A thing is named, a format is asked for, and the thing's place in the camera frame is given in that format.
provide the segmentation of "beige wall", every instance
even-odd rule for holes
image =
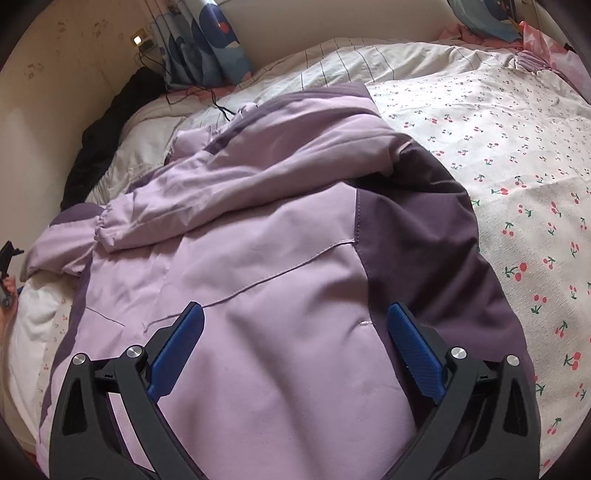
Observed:
[[[27,249],[59,212],[82,132],[137,69],[129,38],[146,24],[134,0],[56,0],[25,33],[0,72],[0,243]]]

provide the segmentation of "purple jacket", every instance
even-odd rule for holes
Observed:
[[[159,406],[210,478],[382,478],[424,418],[386,332],[395,301],[448,345],[518,355],[533,378],[467,193],[360,85],[180,133],[171,163],[104,211],[62,213],[28,256],[26,275],[39,269],[81,276],[43,409],[45,472],[71,356],[143,345],[190,301],[205,330]]]

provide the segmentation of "black cable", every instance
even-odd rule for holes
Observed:
[[[149,67],[148,67],[148,66],[147,66],[147,65],[144,63],[143,57],[147,58],[149,61],[152,61],[152,62],[154,62],[156,65],[159,65],[160,67],[162,67],[162,68],[164,69],[164,71],[165,71],[166,73],[168,73],[168,75],[172,76],[172,74],[170,73],[170,71],[168,70],[168,68],[166,68],[166,65],[165,65],[164,63],[160,63],[159,61],[156,61],[156,60],[154,60],[154,59],[152,59],[152,58],[148,57],[147,55],[143,54],[142,52],[139,52],[139,61],[141,62],[141,64],[142,64],[144,67],[146,67],[146,68],[149,68]],[[213,91],[211,88],[202,87],[202,86],[200,86],[200,85],[194,85],[194,87],[198,88],[199,90],[203,90],[203,91],[206,91],[206,92],[209,92],[209,93],[211,93],[211,95],[212,95],[212,103],[214,104],[214,106],[215,106],[215,107],[216,107],[218,110],[220,110],[220,111],[221,111],[221,113],[223,114],[224,118],[225,118],[225,119],[226,119],[228,122],[230,121],[230,119],[228,118],[228,116],[227,116],[226,112],[227,112],[227,113],[230,113],[230,114],[232,114],[232,115],[236,115],[236,113],[235,113],[235,112],[232,112],[232,111],[231,111],[229,108],[226,108],[226,107],[224,107],[224,106],[222,106],[222,105],[218,105],[218,103],[217,103],[217,100],[216,100],[216,95],[215,95],[214,91]],[[180,103],[180,102],[182,102],[182,101],[186,100],[186,99],[187,99],[189,96],[191,96],[191,95],[195,95],[195,93],[196,93],[196,92],[193,92],[193,93],[187,93],[187,94],[186,94],[186,95],[185,95],[183,98],[181,98],[180,100],[177,100],[176,102],[173,102],[173,103],[171,103],[171,102],[170,102],[170,99],[168,98],[168,94],[169,94],[169,93],[170,93],[169,86],[168,86],[168,85],[166,85],[166,101],[168,102],[168,106],[173,106],[173,105],[176,105],[177,103]]]

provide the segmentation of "person's hand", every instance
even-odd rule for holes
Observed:
[[[12,306],[9,309],[2,309],[0,308],[0,342],[4,339],[4,332],[6,330],[6,326],[8,322],[14,318],[17,314],[18,308],[18,293],[17,293],[17,281],[14,277],[8,277],[3,280],[4,287],[8,290],[10,295],[12,295]]]

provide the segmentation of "jacket sleeve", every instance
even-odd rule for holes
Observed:
[[[289,100],[250,111],[200,151],[185,145],[185,158],[107,206],[97,241],[109,252],[156,244],[224,213],[391,174],[397,152],[411,141],[381,119],[371,98]]]
[[[102,212],[98,205],[81,203],[59,214],[27,253],[21,281],[39,270],[79,277],[95,248],[95,230]]]

